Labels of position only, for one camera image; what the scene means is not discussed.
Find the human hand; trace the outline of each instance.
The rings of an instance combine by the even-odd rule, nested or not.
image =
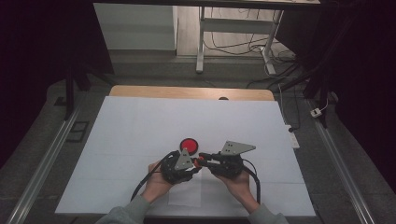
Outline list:
[[[155,166],[158,164],[154,162],[148,166],[148,172],[151,172]],[[148,179],[146,183],[146,188],[141,194],[143,198],[145,198],[149,203],[153,203],[158,198],[165,195],[173,185],[169,184],[166,180],[163,179],[163,175],[161,174],[159,166],[155,173]]]
[[[239,176],[233,179],[226,178],[224,176],[215,175],[220,179],[228,191],[235,197],[238,202],[240,202],[247,209],[249,213],[252,213],[260,205],[256,202],[253,195],[250,192],[249,187],[249,174],[246,171],[242,171]]]

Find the gray sleeve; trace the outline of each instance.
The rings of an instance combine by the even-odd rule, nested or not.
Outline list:
[[[262,204],[258,209],[251,213],[247,219],[251,224],[287,224],[288,221],[279,213],[274,215],[268,208]]]
[[[145,214],[149,210],[149,202],[142,196],[137,195],[125,207],[115,207],[99,219],[96,224],[143,224]]]

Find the wooden board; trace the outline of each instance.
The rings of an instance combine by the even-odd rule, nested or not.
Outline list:
[[[175,98],[175,99],[214,99],[227,97],[239,101],[274,101],[268,90],[241,90],[187,87],[115,86],[110,96]]]

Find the red ball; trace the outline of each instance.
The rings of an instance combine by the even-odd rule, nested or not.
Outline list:
[[[183,150],[183,148],[186,148],[190,156],[192,156],[198,151],[198,143],[192,138],[186,138],[180,143],[180,150]]]

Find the forearm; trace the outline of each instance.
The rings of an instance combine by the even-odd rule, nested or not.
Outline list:
[[[149,210],[149,206],[149,201],[138,195],[125,207],[115,207],[111,209],[111,211],[99,219],[96,224],[143,224],[143,219]]]
[[[234,197],[245,207],[249,214],[253,213],[260,206],[250,192],[238,194]]]
[[[264,204],[261,204],[247,218],[251,224],[288,224],[281,213],[274,215]]]

